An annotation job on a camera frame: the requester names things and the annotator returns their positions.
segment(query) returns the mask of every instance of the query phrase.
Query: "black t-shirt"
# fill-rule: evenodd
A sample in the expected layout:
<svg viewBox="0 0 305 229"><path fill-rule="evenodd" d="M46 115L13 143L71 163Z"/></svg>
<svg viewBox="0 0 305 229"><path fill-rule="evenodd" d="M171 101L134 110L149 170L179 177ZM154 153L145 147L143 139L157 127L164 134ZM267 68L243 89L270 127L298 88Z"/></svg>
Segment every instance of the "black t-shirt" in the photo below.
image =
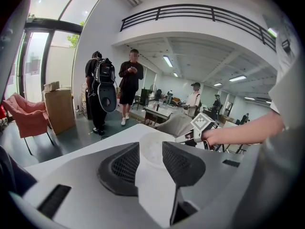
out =
<svg viewBox="0 0 305 229"><path fill-rule="evenodd" d="M128 69L130 67L136 68L138 72L129 73ZM139 79L142 80L144 77L143 66L138 62L132 63L130 61L126 61L121 65L119 76L123 78L120 83L120 88L122 90L137 91L139 89Z"/></svg>
<svg viewBox="0 0 305 229"><path fill-rule="evenodd" d="M98 62L97 59L90 59L86 64L86 69L85 69L86 77L87 76L90 77L90 85L88 86L88 92L92 92L93 90L95 93L97 93L97 88L99 86L99 83L94 81L94 77L93 77L97 62Z"/></svg>
<svg viewBox="0 0 305 229"><path fill-rule="evenodd" d="M212 109L213 112L217 112L217 110L219 109L220 106L220 101L219 100L215 100L213 106L215 106L215 108Z"/></svg>

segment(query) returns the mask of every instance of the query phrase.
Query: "white sneakers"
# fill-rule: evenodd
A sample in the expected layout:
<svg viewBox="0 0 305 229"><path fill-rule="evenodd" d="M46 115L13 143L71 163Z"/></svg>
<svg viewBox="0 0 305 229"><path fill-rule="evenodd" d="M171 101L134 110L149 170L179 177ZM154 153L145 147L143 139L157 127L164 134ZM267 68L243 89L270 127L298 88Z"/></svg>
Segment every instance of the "white sneakers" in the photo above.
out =
<svg viewBox="0 0 305 229"><path fill-rule="evenodd" d="M126 120L129 120L129 113L126 113L125 118L122 119L121 125L126 125Z"/></svg>
<svg viewBox="0 0 305 229"><path fill-rule="evenodd" d="M123 126L126 125L126 118L122 119L121 125L123 125Z"/></svg>

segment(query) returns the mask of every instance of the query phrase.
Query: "black shorts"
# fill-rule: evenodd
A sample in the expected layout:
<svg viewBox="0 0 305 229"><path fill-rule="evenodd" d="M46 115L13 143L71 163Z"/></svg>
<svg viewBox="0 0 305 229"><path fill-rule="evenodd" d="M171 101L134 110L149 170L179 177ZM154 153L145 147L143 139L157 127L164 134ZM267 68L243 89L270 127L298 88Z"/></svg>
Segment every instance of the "black shorts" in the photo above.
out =
<svg viewBox="0 0 305 229"><path fill-rule="evenodd" d="M120 94L120 104L132 105L136 91L123 90Z"/></svg>

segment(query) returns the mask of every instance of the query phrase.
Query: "cardboard box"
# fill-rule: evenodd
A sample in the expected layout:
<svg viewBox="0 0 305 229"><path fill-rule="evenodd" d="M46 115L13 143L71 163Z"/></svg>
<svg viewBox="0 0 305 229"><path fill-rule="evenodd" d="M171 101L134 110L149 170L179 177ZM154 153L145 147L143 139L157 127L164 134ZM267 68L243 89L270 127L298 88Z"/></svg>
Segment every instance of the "cardboard box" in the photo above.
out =
<svg viewBox="0 0 305 229"><path fill-rule="evenodd" d="M52 82L44 85L45 92L56 91L57 89L59 89L59 82Z"/></svg>
<svg viewBox="0 0 305 229"><path fill-rule="evenodd" d="M58 89L45 92L44 102L50 124L56 135L75 126L71 90Z"/></svg>

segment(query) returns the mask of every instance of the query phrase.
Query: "tree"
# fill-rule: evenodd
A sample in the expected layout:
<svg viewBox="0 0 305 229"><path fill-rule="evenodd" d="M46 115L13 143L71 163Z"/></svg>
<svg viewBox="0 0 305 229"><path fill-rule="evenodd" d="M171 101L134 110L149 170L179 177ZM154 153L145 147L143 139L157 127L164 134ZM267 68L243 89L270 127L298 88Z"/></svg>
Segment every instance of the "tree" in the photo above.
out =
<svg viewBox="0 0 305 229"><path fill-rule="evenodd" d="M81 23L80 23L80 25L81 26L84 26L84 24L85 24L85 21L82 21ZM77 42L78 42L78 39L80 38L80 36L79 35L76 35L76 34L73 34L72 35L72 37L71 36L67 36L67 39L68 39L68 41L70 41L71 42L71 46L70 46L70 48L76 48L76 45L77 45Z"/></svg>

